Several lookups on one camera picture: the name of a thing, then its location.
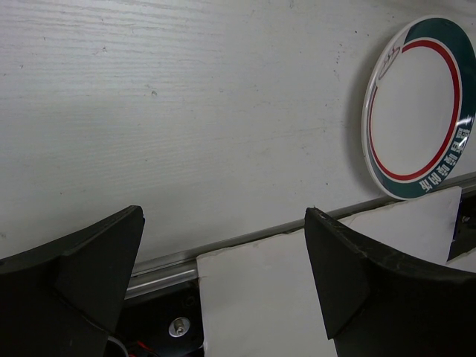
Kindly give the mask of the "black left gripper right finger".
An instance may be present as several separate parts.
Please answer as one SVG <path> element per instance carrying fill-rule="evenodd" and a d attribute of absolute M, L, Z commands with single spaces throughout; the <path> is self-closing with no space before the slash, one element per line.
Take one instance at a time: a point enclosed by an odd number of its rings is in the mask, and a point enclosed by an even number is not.
<path fill-rule="evenodd" d="M 475 275 L 402 253 L 317 208 L 304 233 L 339 356 L 473 356 Z"/>

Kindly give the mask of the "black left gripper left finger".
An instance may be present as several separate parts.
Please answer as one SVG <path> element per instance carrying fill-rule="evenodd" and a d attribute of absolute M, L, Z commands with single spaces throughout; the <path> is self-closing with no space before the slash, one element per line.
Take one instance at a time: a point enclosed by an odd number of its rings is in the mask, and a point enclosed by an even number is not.
<path fill-rule="evenodd" d="M 102 356 L 144 225 L 142 208 L 131 205 L 1 259 L 1 355 Z"/>

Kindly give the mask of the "green red rimmed plate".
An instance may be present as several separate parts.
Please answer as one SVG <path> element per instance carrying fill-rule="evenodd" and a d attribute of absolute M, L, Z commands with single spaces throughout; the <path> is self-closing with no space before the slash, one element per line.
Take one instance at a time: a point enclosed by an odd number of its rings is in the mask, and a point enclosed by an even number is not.
<path fill-rule="evenodd" d="M 475 121 L 475 51 L 441 16 L 403 27 L 370 76 L 361 142 L 372 179 L 395 199 L 439 187 L 467 145 Z"/>

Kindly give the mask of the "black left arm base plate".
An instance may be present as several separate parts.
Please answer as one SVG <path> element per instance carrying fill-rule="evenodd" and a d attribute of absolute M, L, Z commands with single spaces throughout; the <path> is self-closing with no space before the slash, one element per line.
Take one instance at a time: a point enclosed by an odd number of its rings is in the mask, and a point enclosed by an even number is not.
<path fill-rule="evenodd" d="M 125 300 L 105 356 L 203 356 L 196 281 Z"/>

